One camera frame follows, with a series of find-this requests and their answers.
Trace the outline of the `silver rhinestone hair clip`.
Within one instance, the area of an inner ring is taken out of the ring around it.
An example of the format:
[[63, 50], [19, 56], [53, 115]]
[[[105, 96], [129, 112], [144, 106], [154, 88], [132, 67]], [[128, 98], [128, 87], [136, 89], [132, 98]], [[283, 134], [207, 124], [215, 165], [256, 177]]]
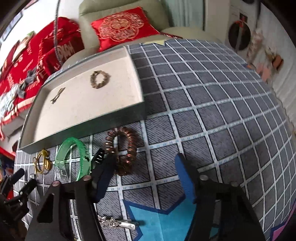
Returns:
[[129, 230], [135, 230], [138, 227], [138, 222], [130, 219], [115, 219], [113, 217], [107, 218], [106, 216], [97, 216], [101, 227], [106, 228], [127, 228]]

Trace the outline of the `brown braided hair band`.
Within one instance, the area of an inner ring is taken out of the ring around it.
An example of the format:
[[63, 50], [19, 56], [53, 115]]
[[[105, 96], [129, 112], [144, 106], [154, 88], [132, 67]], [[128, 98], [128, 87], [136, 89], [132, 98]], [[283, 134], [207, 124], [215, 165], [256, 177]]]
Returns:
[[110, 75], [102, 70], [95, 70], [90, 76], [90, 84], [94, 89], [99, 89], [107, 85]]

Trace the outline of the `grey jewelry tray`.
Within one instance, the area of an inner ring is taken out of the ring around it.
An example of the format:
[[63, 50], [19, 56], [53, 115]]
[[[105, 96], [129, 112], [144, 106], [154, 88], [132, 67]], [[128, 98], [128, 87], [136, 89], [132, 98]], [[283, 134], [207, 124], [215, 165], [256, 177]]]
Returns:
[[[110, 75], [107, 85], [99, 89], [90, 84], [95, 70]], [[65, 90], [51, 104], [63, 87]], [[26, 116], [18, 148], [32, 154], [69, 137], [82, 138], [145, 118], [144, 95], [129, 47], [116, 47], [48, 78]]]

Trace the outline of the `checked grey tablecloth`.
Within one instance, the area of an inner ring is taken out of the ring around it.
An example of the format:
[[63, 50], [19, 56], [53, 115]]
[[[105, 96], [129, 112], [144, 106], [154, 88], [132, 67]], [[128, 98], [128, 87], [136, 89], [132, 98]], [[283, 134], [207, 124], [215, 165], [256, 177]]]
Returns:
[[[270, 87], [215, 42], [127, 45], [146, 118], [29, 154], [15, 169], [37, 181], [23, 218], [26, 240], [279, 240], [295, 229], [294, 134]], [[98, 203], [91, 161], [117, 157]], [[175, 168], [182, 153], [199, 174], [194, 204]], [[97, 216], [135, 230], [101, 227]]]

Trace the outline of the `grey cloth on sofa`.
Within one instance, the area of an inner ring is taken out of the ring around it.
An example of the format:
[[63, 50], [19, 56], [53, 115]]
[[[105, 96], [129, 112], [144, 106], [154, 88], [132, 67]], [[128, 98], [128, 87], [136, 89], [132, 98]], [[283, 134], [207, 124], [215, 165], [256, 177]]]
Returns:
[[25, 95], [26, 95], [25, 89], [27, 88], [27, 86], [34, 83], [36, 79], [37, 79], [37, 67], [35, 67], [32, 70], [29, 70], [27, 72], [26, 78], [19, 85], [18, 90], [17, 90], [17, 95], [19, 98], [21, 98], [21, 99], [25, 98]]

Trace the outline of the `red blanket sofa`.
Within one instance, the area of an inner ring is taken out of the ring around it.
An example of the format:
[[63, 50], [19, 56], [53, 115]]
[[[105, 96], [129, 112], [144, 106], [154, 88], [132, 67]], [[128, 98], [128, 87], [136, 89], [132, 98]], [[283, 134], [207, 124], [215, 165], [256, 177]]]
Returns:
[[[84, 49], [79, 25], [66, 17], [57, 20], [57, 51], [63, 62]], [[16, 60], [13, 55], [20, 42], [16, 42], [1, 67], [1, 102], [4, 95], [34, 77], [24, 91], [24, 97], [14, 95], [9, 110], [1, 111], [1, 126], [11, 123], [20, 113], [29, 109], [39, 89], [47, 78], [60, 70], [61, 65], [54, 49], [54, 22], [50, 22], [29, 40]]]

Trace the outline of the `red embroidered cushion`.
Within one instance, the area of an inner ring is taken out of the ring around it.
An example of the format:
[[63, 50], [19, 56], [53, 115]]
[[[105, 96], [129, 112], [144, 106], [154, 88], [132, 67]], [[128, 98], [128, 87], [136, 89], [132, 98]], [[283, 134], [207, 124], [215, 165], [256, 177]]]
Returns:
[[140, 6], [95, 20], [91, 26], [99, 39], [98, 52], [119, 44], [160, 34], [150, 24]]

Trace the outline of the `flexible phone holder pole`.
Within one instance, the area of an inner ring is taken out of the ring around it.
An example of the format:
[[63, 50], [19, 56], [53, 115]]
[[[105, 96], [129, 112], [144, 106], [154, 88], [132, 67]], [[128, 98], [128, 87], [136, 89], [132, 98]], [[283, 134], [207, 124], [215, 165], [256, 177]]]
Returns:
[[56, 58], [60, 64], [60, 66], [63, 65], [63, 61], [58, 53], [58, 39], [57, 39], [57, 35], [58, 35], [58, 12], [59, 12], [59, 7], [60, 7], [60, 0], [57, 0], [57, 4], [56, 4], [56, 10], [55, 10], [55, 19], [54, 19], [54, 26], [53, 26], [53, 32], [54, 32], [54, 38], [53, 38], [53, 44], [54, 44], [54, 50], [55, 50], [55, 55]]

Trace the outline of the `white sheer curtain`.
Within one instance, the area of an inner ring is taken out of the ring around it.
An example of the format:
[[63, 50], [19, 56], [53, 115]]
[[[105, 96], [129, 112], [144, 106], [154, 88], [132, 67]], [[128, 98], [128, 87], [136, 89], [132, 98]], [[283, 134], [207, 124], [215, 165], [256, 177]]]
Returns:
[[265, 2], [257, 1], [256, 6], [256, 25], [247, 52], [247, 62], [272, 88], [295, 133], [295, 45]]

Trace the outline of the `teal curtain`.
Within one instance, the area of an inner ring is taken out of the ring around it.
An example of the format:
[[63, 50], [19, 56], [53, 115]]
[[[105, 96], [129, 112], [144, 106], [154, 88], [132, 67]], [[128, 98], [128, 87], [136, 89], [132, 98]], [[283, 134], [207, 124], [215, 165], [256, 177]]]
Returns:
[[171, 27], [205, 28], [204, 0], [161, 0]]

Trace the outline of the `lower washing machine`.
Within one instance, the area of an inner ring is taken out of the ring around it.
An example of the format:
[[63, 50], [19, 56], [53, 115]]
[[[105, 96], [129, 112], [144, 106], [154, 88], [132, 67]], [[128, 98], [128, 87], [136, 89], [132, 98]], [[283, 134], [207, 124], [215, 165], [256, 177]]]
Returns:
[[257, 25], [260, 1], [230, 1], [226, 45], [237, 54], [246, 54]]

